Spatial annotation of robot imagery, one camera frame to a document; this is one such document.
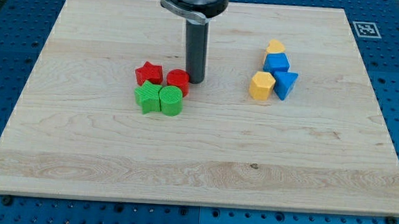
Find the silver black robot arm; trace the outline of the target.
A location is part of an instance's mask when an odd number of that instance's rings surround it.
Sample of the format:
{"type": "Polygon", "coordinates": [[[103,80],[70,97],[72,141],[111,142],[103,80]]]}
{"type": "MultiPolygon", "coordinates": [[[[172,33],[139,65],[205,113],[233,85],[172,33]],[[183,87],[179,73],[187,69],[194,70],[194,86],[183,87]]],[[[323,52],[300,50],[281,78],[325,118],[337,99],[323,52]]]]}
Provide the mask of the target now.
{"type": "Polygon", "coordinates": [[[209,22],[223,13],[229,0],[161,0],[161,7],[186,21],[186,73],[193,84],[204,81],[209,22]]]}

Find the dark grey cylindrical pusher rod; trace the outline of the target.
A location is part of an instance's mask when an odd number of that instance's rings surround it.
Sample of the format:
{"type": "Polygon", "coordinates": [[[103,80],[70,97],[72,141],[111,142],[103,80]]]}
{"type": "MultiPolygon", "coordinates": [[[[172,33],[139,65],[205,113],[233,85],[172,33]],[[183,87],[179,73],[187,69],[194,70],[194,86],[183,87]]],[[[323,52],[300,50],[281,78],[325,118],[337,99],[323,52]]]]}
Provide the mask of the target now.
{"type": "Polygon", "coordinates": [[[193,24],[186,20],[186,73],[190,82],[204,81],[209,25],[193,24]]]}

